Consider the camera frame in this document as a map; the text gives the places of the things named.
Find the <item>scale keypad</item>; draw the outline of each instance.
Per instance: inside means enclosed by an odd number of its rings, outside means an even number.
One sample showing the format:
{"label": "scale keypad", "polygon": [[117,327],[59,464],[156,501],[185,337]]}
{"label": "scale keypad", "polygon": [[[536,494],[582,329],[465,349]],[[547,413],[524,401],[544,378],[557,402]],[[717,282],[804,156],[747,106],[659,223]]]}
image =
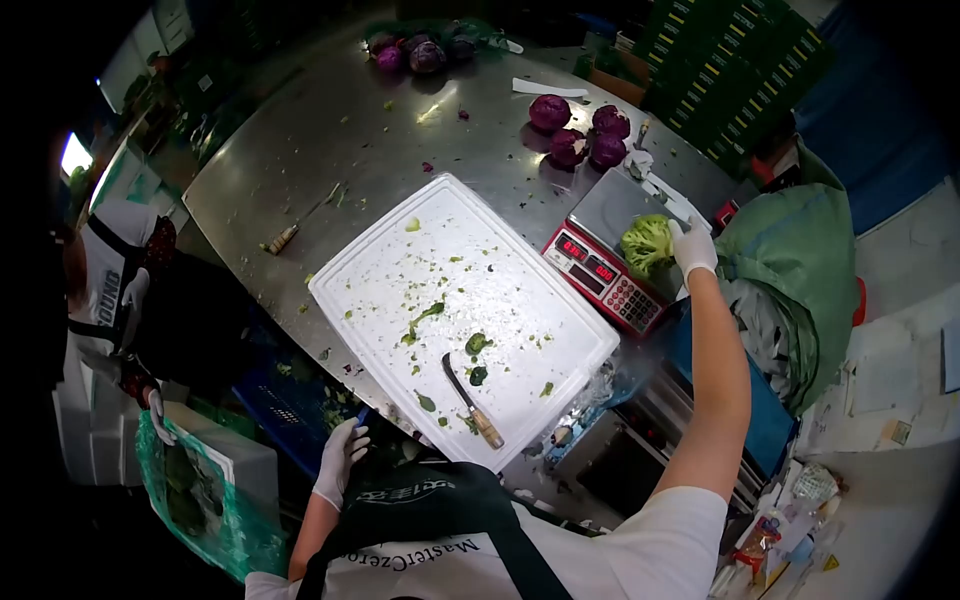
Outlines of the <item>scale keypad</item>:
{"label": "scale keypad", "polygon": [[616,282],[616,287],[607,296],[606,304],[620,319],[641,333],[660,312],[660,305],[626,277]]}

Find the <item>knife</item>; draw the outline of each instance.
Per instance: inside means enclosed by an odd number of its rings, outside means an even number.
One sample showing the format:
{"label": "knife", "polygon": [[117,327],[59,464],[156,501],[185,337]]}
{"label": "knife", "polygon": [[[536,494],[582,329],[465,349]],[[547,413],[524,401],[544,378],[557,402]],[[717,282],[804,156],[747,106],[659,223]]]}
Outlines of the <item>knife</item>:
{"label": "knife", "polygon": [[450,353],[448,352],[447,354],[444,354],[444,358],[442,358],[440,362],[444,365],[446,378],[450,380],[450,383],[453,384],[457,394],[459,394],[467,404],[467,408],[470,410],[470,417],[476,424],[477,429],[480,430],[480,435],[484,437],[484,440],[487,441],[487,444],[489,444],[494,450],[503,447],[503,438],[501,438],[500,434],[496,432],[496,428],[493,426],[490,420],[487,419],[487,416],[483,414],[483,411],[477,408],[477,405],[473,403],[473,400],[471,400],[470,396],[467,394],[467,390],[464,389],[464,386],[460,385],[460,381],[457,380],[457,376],[453,374],[453,369],[450,367]]}

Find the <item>white t-shirt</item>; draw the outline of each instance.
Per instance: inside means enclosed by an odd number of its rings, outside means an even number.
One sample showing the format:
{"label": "white t-shirt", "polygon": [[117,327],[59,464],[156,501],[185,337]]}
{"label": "white t-shirt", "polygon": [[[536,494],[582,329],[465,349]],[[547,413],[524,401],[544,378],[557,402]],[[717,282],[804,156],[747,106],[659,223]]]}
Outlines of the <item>white t-shirt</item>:
{"label": "white t-shirt", "polygon": [[[144,204],[114,201],[100,204],[94,211],[121,240],[131,246],[144,247],[156,227],[156,210]],[[100,239],[89,226],[80,229],[86,255],[86,306],[70,315],[82,323],[113,326],[120,308],[120,277],[123,274],[124,258]],[[136,330],[139,315],[131,311],[128,317],[128,342]],[[120,378],[119,363],[110,358],[113,345],[105,340],[85,336],[70,336],[75,340],[83,361],[94,371],[108,376],[113,381]]]}
{"label": "white t-shirt", "polygon": [[[701,488],[657,493],[606,536],[586,538],[514,504],[520,527],[574,600],[703,600],[727,504]],[[249,600],[292,600],[300,582],[250,573]],[[384,543],[330,562],[324,598],[510,600],[519,594],[486,534]]]}

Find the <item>digital scale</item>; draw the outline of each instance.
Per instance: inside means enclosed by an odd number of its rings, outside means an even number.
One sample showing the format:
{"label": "digital scale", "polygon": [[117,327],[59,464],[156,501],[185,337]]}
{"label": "digital scale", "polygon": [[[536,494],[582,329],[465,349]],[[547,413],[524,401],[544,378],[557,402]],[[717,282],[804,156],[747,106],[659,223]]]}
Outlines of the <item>digital scale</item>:
{"label": "digital scale", "polygon": [[620,236],[646,214],[675,218],[620,169],[611,169],[570,211],[541,252],[615,324],[639,337],[653,330],[670,304],[663,294],[671,292],[669,298],[674,298],[683,285],[679,269],[658,280],[660,291],[628,275]]}

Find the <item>gloved hand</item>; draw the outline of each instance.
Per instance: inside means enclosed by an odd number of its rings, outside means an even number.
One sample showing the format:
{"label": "gloved hand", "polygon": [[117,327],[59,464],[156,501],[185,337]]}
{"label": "gloved hand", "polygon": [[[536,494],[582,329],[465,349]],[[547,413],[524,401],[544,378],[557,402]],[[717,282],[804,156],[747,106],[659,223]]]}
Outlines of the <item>gloved hand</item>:
{"label": "gloved hand", "polygon": [[147,399],[150,401],[150,421],[154,424],[156,436],[164,444],[173,445],[177,436],[163,426],[163,398],[160,397],[160,391],[151,390]]}
{"label": "gloved hand", "polygon": [[703,267],[715,274],[717,250],[713,247],[713,240],[704,223],[696,217],[690,217],[690,231],[687,233],[684,233],[680,229],[680,224],[673,219],[670,219],[667,226],[673,238],[673,257],[677,259],[677,265],[684,272],[686,288],[690,289],[688,278],[694,269]]}
{"label": "gloved hand", "polygon": [[353,427],[360,421],[356,417],[345,420],[330,432],[324,446],[320,474],[313,486],[313,493],[333,505],[339,512],[344,506],[344,490],[350,477],[350,467],[367,453],[364,446],[370,438],[362,437],[369,427]]}
{"label": "gloved hand", "polygon": [[150,274],[146,269],[140,267],[136,270],[136,275],[133,276],[130,283],[127,284],[127,289],[123,291],[123,298],[120,299],[120,304],[126,306],[127,304],[133,304],[133,310],[139,312],[140,306],[143,303],[143,297],[147,295],[147,288],[150,287]]}

